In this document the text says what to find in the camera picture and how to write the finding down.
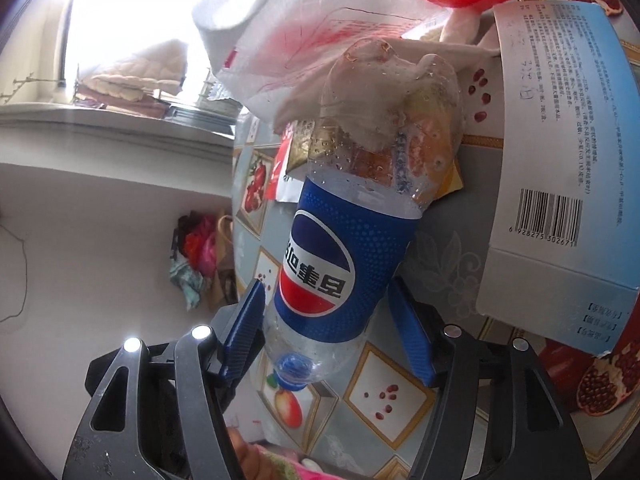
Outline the right hand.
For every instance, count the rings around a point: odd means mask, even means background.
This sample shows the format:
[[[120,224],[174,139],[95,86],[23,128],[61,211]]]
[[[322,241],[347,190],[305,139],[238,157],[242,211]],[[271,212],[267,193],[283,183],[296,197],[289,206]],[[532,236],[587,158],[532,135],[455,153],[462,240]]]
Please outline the right hand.
[[[227,428],[235,456],[247,480],[277,480],[280,474],[270,458],[254,444],[247,443],[238,430]]]

